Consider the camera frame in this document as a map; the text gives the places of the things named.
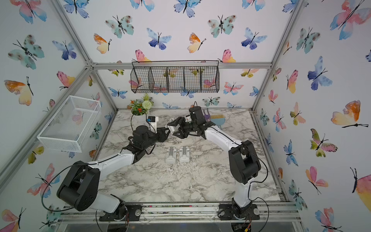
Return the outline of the white grey phone stand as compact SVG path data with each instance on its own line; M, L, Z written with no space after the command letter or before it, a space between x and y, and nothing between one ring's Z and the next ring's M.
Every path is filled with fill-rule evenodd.
M181 163L187 163L190 161L190 149L189 147L181 147L179 150L179 161Z

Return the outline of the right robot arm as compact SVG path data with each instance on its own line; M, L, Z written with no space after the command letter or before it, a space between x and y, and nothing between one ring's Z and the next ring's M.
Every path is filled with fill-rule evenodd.
M223 132L213 122L207 121L199 106L189 108L186 117L178 117L167 123L173 136L180 139L189 136L202 137L228 153L230 172L236 181L233 203L240 208L251 204L251 185L261 170L260 160L252 142L241 141Z

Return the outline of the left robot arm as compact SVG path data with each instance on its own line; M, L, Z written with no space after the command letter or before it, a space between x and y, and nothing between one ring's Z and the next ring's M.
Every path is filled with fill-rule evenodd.
M80 212L90 208L114 213L123 201L99 192L99 182L149 155L147 149L154 148L157 142L165 142L170 133L168 127L158 128L154 133L146 126L138 126L133 136L128 138L129 144L119 153L89 163L78 161L72 165L57 191L57 197Z

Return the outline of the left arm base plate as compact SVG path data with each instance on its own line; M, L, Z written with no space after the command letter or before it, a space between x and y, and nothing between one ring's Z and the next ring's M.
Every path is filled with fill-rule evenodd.
M99 221L101 222L120 222L126 223L136 222L140 220L143 206L128 204L119 197L110 194L110 199L115 199L113 206L116 206L113 212L102 210L99 214Z

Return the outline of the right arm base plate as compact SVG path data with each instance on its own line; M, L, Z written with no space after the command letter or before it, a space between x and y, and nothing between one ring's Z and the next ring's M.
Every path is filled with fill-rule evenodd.
M217 216L220 220L259 220L260 213L257 205L249 203L247 206L240 207L232 199L231 203L219 204Z

